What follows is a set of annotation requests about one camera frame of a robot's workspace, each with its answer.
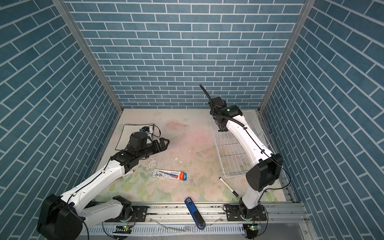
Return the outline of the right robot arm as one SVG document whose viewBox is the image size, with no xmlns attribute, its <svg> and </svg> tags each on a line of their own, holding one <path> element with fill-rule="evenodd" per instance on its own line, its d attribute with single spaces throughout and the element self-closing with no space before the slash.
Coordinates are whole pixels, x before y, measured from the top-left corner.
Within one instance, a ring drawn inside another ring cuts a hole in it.
<svg viewBox="0 0 384 240">
<path fill-rule="evenodd" d="M 221 97 L 211 98 L 203 85 L 200 88 L 209 100 L 210 115 L 218 131 L 232 133 L 252 162 L 251 169 L 246 172 L 248 188 L 239 202 L 240 215 L 248 220 L 262 209 L 262 196 L 280 177 L 283 157 L 274 154 L 263 144 L 238 106 L 227 105 Z"/>
</svg>

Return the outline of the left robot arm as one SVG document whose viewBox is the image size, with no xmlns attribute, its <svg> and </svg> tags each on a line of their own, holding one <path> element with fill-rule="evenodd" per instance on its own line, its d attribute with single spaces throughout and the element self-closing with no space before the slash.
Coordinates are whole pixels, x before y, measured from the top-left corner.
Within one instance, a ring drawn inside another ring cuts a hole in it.
<svg viewBox="0 0 384 240">
<path fill-rule="evenodd" d="M 75 240 L 82 231 L 106 220 L 128 220 L 133 209 L 122 196 L 90 208 L 87 205 L 111 183 L 127 176 L 139 161 L 166 151 L 169 143 L 165 138 L 152 140 L 145 132 L 132 133 L 127 146 L 111 156 L 100 170 L 63 194 L 44 199 L 37 232 L 48 240 Z"/>
</svg>

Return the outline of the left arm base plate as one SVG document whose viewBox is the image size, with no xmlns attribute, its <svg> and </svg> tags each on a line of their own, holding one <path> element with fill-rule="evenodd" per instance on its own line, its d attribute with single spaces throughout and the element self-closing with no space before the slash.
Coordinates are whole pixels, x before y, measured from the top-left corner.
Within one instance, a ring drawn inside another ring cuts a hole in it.
<svg viewBox="0 0 384 240">
<path fill-rule="evenodd" d="M 124 207 L 119 216 L 120 222 L 144 222 L 147 217 L 148 206 Z"/>
</svg>

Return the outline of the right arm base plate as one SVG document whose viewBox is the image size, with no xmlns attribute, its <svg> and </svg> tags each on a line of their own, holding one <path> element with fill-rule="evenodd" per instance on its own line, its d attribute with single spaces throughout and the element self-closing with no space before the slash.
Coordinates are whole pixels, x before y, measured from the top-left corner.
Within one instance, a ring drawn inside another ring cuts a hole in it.
<svg viewBox="0 0 384 240">
<path fill-rule="evenodd" d="M 266 221 L 267 213 L 263 205 L 258 205 L 254 209 L 247 209 L 240 205 L 223 205 L 223 210 L 226 214 L 227 221 L 239 222 L 239 221 Z"/>
</svg>

